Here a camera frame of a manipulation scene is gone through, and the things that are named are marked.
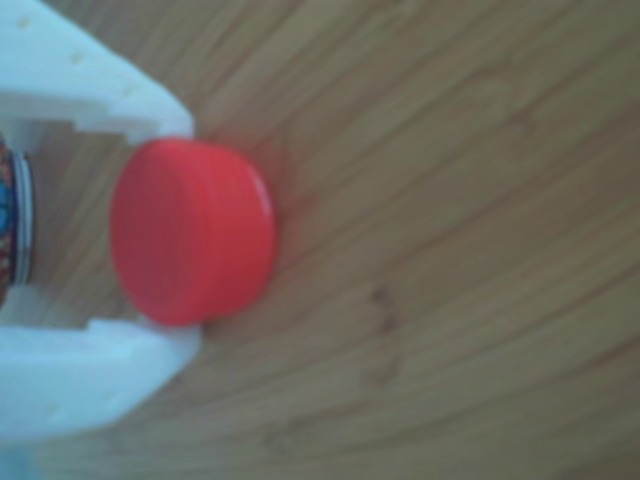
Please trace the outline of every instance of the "wood grain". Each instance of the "wood grain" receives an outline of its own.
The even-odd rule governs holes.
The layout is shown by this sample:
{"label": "wood grain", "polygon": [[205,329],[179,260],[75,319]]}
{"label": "wood grain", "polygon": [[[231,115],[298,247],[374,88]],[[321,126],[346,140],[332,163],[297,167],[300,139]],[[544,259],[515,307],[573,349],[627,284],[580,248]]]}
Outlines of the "wood grain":
{"label": "wood grain", "polygon": [[[40,448],[47,478],[638,478],[638,2],[52,3],[255,159],[282,248],[146,406]],[[133,315],[106,242],[129,154],[49,130],[5,318]]]}

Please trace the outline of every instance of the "dark spot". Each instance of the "dark spot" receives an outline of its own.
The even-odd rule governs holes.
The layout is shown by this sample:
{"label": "dark spot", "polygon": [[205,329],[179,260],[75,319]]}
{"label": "dark spot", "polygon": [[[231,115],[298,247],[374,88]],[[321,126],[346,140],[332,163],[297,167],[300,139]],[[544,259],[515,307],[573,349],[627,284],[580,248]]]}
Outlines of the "dark spot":
{"label": "dark spot", "polygon": [[267,433],[263,440],[267,451],[279,457],[289,455],[295,446],[295,438],[289,430],[284,427]]}
{"label": "dark spot", "polygon": [[400,373],[402,367],[402,359],[394,357],[391,360],[366,371],[362,379],[365,384],[374,388],[387,387]]}
{"label": "dark spot", "polygon": [[382,314],[382,322],[378,332],[380,335],[389,335],[400,326],[400,321],[396,314],[393,297],[385,287],[377,287],[371,293],[371,301]]}

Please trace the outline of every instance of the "red bottle cap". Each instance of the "red bottle cap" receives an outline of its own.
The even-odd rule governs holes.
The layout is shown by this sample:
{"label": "red bottle cap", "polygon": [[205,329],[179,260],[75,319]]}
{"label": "red bottle cap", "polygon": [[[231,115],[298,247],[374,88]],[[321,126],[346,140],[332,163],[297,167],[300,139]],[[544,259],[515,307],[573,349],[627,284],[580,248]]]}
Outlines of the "red bottle cap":
{"label": "red bottle cap", "polygon": [[257,170],[233,150],[183,139],[133,155],[116,187],[110,235],[124,290],[166,325],[251,304],[275,256],[274,213]]}

